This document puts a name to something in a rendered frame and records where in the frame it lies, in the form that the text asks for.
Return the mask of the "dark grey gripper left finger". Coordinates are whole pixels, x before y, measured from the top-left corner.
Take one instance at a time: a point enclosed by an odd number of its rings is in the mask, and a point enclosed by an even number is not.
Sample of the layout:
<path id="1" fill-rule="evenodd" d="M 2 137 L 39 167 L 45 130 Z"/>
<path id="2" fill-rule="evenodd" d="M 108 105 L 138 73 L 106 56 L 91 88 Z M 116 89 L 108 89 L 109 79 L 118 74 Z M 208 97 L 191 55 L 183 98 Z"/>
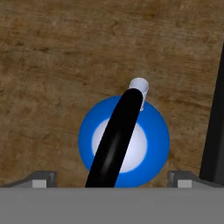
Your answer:
<path id="1" fill-rule="evenodd" d="M 56 171 L 33 171 L 20 180 L 3 185 L 3 188 L 51 188 L 56 187 Z"/>

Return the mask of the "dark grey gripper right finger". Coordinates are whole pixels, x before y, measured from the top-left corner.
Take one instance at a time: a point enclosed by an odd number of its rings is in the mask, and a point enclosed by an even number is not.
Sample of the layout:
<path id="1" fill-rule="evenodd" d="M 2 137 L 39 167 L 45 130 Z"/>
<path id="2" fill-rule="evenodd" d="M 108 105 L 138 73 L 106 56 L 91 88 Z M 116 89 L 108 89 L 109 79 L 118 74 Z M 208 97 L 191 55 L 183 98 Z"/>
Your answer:
<path id="1" fill-rule="evenodd" d="M 167 180 L 167 186 L 173 188 L 222 187 L 222 185 L 202 180 L 190 171 L 168 171 Z"/>

